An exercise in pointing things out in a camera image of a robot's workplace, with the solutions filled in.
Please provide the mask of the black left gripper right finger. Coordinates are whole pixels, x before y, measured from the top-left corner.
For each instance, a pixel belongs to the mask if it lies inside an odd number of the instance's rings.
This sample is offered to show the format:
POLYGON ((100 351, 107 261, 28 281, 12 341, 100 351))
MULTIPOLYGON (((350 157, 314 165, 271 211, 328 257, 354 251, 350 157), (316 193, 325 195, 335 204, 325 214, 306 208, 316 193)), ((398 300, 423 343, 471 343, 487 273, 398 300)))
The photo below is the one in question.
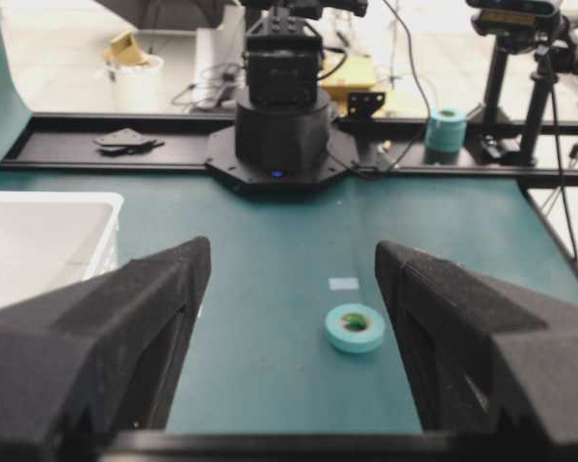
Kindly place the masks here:
POLYGON ((391 241, 375 275, 424 429, 578 446, 578 305, 391 241))

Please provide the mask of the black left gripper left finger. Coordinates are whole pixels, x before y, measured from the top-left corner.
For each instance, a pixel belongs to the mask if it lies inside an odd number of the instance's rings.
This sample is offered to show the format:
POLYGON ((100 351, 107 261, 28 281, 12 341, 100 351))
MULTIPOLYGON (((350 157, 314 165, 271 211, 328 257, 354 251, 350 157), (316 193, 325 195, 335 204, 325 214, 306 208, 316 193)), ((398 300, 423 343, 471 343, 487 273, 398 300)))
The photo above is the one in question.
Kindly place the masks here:
POLYGON ((0 309, 0 461, 164 428, 210 274, 196 237, 0 309))

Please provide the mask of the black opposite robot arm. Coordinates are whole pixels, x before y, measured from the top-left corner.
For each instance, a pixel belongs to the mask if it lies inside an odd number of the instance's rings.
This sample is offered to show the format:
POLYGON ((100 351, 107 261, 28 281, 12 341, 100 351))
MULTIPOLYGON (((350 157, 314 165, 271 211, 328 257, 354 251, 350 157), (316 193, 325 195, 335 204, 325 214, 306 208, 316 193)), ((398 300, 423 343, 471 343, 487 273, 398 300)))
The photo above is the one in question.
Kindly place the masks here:
POLYGON ((0 461, 578 461, 578 269, 528 177, 363 169, 320 1, 265 1, 229 118, 31 115, 0 193, 115 189, 131 260, 0 309, 0 461))

